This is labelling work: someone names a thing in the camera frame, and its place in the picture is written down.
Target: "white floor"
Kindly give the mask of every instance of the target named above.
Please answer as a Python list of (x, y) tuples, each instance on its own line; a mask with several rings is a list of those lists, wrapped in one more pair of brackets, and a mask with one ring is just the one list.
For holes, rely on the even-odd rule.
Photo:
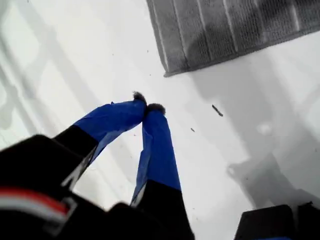
[[(233, 239), (254, 208), (320, 207), (320, 32), (164, 78), (146, 0), (1, 0), (0, 11), (1, 149), (140, 91), (166, 107), (198, 239)], [(129, 203), (141, 150), (138, 126), (75, 191), (106, 210)]]

